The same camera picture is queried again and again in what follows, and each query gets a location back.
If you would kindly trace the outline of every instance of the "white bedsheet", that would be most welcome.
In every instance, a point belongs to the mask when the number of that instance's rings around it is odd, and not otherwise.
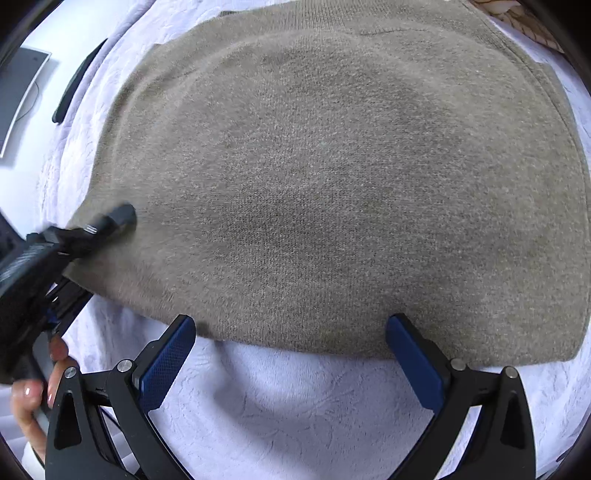
[[[44,167],[40,218],[65,225],[82,202],[96,144],[117,91],[154,43],[222,10],[265,0],[138,0],[80,85]],[[499,28],[505,32],[509,27]],[[550,63],[573,105],[591,158],[591,98],[558,54],[510,32],[536,61]],[[82,370],[134,358],[165,326],[95,297],[67,333]],[[591,335],[570,362],[520,367],[538,473],[574,442],[591,398]],[[457,465],[475,424],[473,409],[440,475]],[[197,338],[163,406],[151,414],[196,479],[387,478],[430,419],[395,361],[350,360]]]

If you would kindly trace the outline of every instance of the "metal screw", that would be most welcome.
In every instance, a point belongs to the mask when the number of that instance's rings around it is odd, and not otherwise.
[[[514,368],[514,367],[506,367],[505,368],[505,374],[509,378],[517,378],[519,376],[519,373],[517,372],[517,369]]]
[[[133,365],[134,363],[131,360],[122,360],[117,364],[117,370],[127,372]]]
[[[466,362],[461,358],[452,358],[450,365],[454,370],[457,370],[458,372],[462,372],[466,369]]]
[[[72,378],[74,375],[76,375],[76,367],[66,368],[66,371],[64,372],[64,377]]]

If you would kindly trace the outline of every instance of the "finger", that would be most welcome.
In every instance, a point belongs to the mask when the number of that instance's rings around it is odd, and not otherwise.
[[[51,339],[49,342],[49,355],[54,362],[65,360],[68,353],[67,343],[61,337],[55,336]]]
[[[33,417],[33,412],[41,405],[43,384],[39,380],[14,382],[10,396],[10,409],[23,435],[39,458],[45,462],[47,437]]]
[[[53,402],[56,399],[57,387],[60,385],[60,380],[66,371],[66,368],[69,367],[78,368],[78,362],[71,356],[59,361],[53,367],[53,372],[51,372],[49,380],[47,381],[47,405],[49,405],[50,408],[53,408]]]

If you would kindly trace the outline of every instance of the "blue gripper pad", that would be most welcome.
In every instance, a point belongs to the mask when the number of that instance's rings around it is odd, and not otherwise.
[[[386,323],[386,342],[423,408],[437,415],[445,401],[443,380],[417,340],[396,316],[390,317]]]
[[[169,330],[172,330],[172,334],[167,339],[167,334],[171,333]],[[177,317],[162,337],[155,342],[154,346],[160,347],[160,351],[154,352],[155,357],[142,373],[138,385],[139,406],[145,414],[162,405],[178,371],[181,370],[195,343],[195,335],[195,322],[191,317],[182,315]]]

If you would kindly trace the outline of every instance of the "knit fabric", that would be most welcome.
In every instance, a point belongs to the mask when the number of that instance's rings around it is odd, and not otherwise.
[[[406,313],[472,365],[566,360],[589,317],[589,173],[554,74],[464,1],[301,1],[155,46],[72,224],[68,275],[216,339],[389,356]]]

